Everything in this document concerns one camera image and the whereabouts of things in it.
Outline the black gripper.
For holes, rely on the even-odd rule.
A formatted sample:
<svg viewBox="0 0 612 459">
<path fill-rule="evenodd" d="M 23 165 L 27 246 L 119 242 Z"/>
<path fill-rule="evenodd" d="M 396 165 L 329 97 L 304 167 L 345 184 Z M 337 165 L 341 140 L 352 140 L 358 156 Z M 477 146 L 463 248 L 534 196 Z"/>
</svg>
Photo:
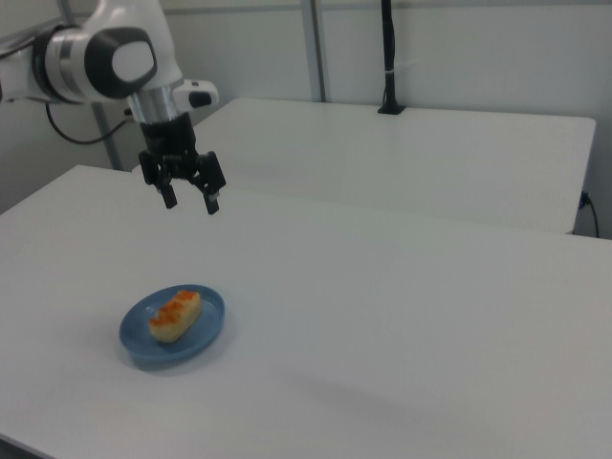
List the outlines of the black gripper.
<svg viewBox="0 0 612 459">
<path fill-rule="evenodd" d="M 198 154 L 196 137 L 190 114 L 157 123 L 140 123 L 146 148 L 139 153 L 144 182 L 154 186 L 161 194 L 166 208 L 174 208 L 177 199 L 171 185 L 171 176 L 157 157 L 171 156 L 192 161 L 188 181 L 203 195 L 209 215 L 219 210 L 220 190 L 227 182 L 216 154 L 209 151 Z"/>
</svg>

